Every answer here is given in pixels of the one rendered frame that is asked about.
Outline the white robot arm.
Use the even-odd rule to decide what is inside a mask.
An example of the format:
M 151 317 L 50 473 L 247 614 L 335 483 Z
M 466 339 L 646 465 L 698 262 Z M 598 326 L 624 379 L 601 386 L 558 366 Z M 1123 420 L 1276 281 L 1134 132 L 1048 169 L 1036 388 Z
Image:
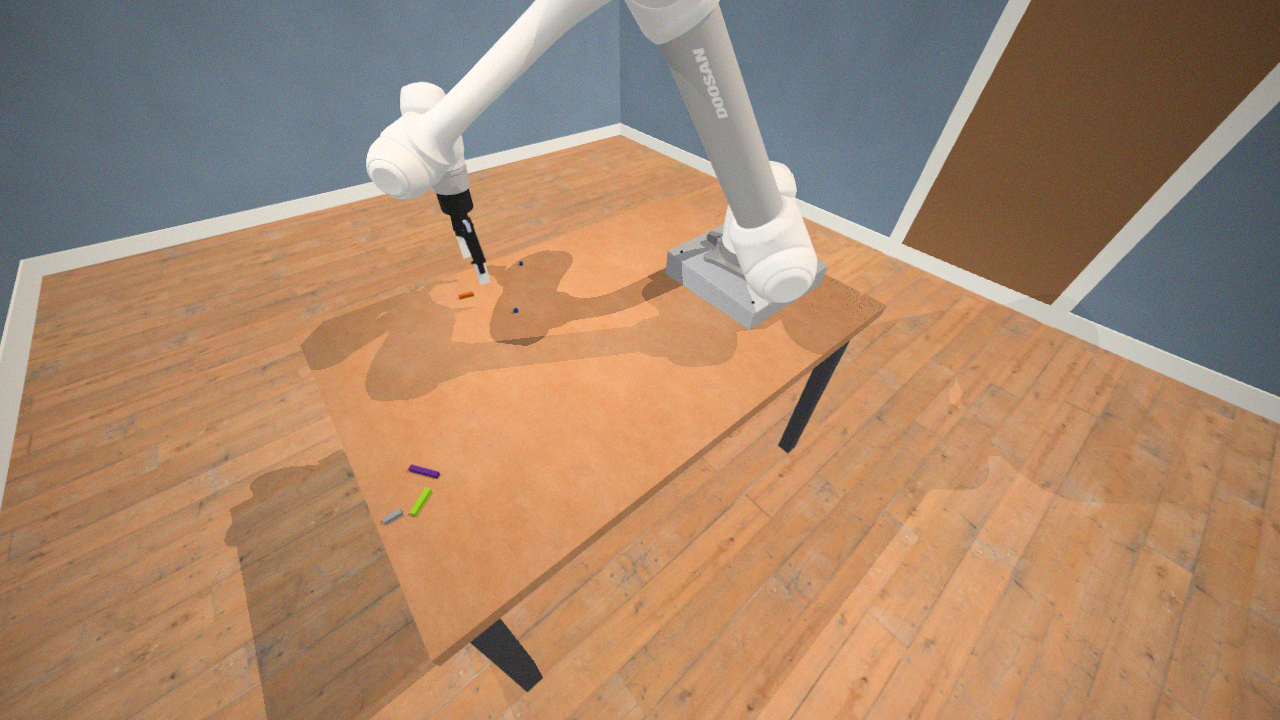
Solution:
M 468 190 L 465 129 L 552 44 L 611 1 L 535 0 L 449 94 L 425 82 L 402 87 L 401 119 L 369 149 L 371 181 L 403 200 L 431 187 L 440 195 Z M 707 234 L 716 249 L 704 261 L 748 281 L 765 301 L 786 304 L 812 287 L 817 252 L 792 172 L 767 156 L 719 1 L 625 0 L 643 35 L 660 44 L 730 204 L 723 236 Z

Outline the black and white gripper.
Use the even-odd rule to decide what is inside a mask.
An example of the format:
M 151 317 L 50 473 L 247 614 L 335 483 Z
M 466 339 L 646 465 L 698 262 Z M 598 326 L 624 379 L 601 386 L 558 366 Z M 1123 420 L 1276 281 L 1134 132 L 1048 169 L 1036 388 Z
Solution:
M 486 259 L 484 258 L 483 249 L 477 241 L 477 234 L 474 229 L 474 223 L 468 217 L 468 211 L 474 209 L 474 202 L 470 191 L 466 190 L 462 193 L 454 193 L 454 195 L 436 193 L 436 199 L 440 204 L 442 211 L 445 213 L 447 215 L 451 215 L 452 227 L 454 234 L 457 236 L 462 256 L 471 258 L 474 255 L 472 256 L 474 261 L 471 264 L 474 264 L 475 266 L 479 283 L 480 284 L 490 283 L 490 278 L 486 272 L 486 264 L 485 264 Z M 466 245 L 465 242 L 468 243 Z

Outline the lime green rod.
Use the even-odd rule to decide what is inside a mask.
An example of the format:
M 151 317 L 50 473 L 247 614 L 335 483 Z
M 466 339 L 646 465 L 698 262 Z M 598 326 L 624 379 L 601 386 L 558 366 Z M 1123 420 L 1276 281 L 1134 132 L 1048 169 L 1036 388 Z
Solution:
M 433 489 L 430 489 L 430 488 L 425 488 L 425 489 L 422 491 L 422 495 L 420 495 L 420 497 L 419 497 L 417 502 L 416 502 L 416 503 L 413 505 L 413 509 L 411 509 L 411 511 L 410 511 L 410 514 L 411 514 L 412 516 L 417 516 L 417 515 L 419 515 L 420 510 L 422 509 L 422 505 L 424 505 L 424 503 L 426 502 L 428 497 L 429 497 L 429 496 L 430 496 L 431 493 L 433 493 Z

